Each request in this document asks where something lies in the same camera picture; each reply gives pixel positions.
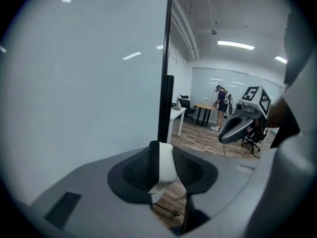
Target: wooden desk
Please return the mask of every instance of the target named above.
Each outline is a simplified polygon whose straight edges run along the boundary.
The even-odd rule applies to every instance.
[[[207,126],[208,126],[208,121],[209,121],[209,117],[210,117],[211,111],[212,111],[212,110],[218,110],[218,109],[216,109],[215,107],[211,107],[211,106],[207,106],[207,105],[202,105],[202,104],[194,104],[194,107],[198,107],[198,108],[199,108],[198,116],[197,116],[197,120],[196,120],[196,124],[198,124],[199,116],[200,116],[201,110],[202,110],[202,109],[205,109],[204,118],[203,118],[203,121],[202,121],[202,124],[201,124],[201,126],[203,126],[203,127],[207,127]],[[206,120],[206,123],[205,123],[205,119],[206,119],[206,115],[207,115],[207,110],[209,110],[209,113],[208,113],[208,117],[207,117],[207,120]]]

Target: desk leg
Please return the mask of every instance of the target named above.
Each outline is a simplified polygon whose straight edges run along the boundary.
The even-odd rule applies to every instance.
[[[199,116],[200,116],[200,111],[202,110],[202,108],[199,108],[199,111],[198,111],[198,116],[197,116],[197,120],[196,120],[196,124],[198,124],[198,121],[199,121]]]
[[[169,120],[168,134],[167,134],[167,143],[168,144],[170,144],[170,139],[172,137],[172,129],[173,129],[173,120]]]
[[[206,125],[208,125],[208,122],[209,122],[209,117],[210,117],[210,113],[211,113],[211,110],[209,110],[209,112],[208,112],[208,116],[207,116],[207,121],[206,121]]]
[[[178,136],[179,136],[179,137],[180,137],[180,133],[182,132],[184,115],[185,115],[185,112],[182,113],[182,116],[181,116],[181,118],[180,118],[180,124],[179,124],[179,130],[178,130]]]
[[[204,118],[203,118],[203,122],[201,126],[205,126],[206,115],[207,115],[207,109],[205,109]]]

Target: glass window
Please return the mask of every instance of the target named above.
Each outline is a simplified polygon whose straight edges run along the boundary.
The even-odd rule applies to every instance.
[[[279,95],[283,95],[284,94],[284,91],[285,91],[285,88],[284,87],[279,87]]]
[[[263,79],[262,87],[267,92],[267,94],[272,102],[274,102],[280,96],[279,85],[277,85],[271,81]]]
[[[218,70],[218,83],[222,85],[233,97],[233,102],[236,102],[240,96],[241,87],[241,73],[219,69]]]
[[[242,98],[243,94],[249,86],[262,86],[262,79],[260,77],[243,73],[240,98]]]
[[[196,104],[204,104],[212,107],[213,96],[215,94],[215,87],[217,77],[216,69],[208,68],[194,68],[192,79],[192,90],[190,96],[191,106]],[[194,113],[194,118],[198,115],[198,111]]]

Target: black office chair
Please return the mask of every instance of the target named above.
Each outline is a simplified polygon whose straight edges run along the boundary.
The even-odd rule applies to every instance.
[[[251,135],[247,135],[245,138],[242,139],[242,144],[241,146],[244,146],[245,144],[249,144],[251,145],[251,154],[258,158],[258,156],[256,156],[254,154],[254,147],[256,147],[258,149],[258,152],[261,151],[260,147],[257,146],[256,142],[259,142],[260,140],[264,140],[266,135],[268,133],[268,130],[265,130],[264,134],[261,134],[259,137],[255,137],[255,136],[251,136]]]
[[[187,95],[181,95],[180,97],[181,97],[181,99],[178,99],[178,101],[180,103],[180,106],[182,108],[186,108],[185,114],[184,114],[184,120],[186,118],[189,118],[192,121],[194,121],[193,114],[196,111],[196,107],[194,107],[193,109],[190,108],[190,101],[189,100],[185,100],[185,99],[188,99]]]

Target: shorts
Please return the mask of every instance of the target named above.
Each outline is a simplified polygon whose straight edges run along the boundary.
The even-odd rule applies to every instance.
[[[226,105],[225,103],[220,103],[219,107],[218,107],[218,111],[226,112],[227,107],[228,107],[228,105]]]

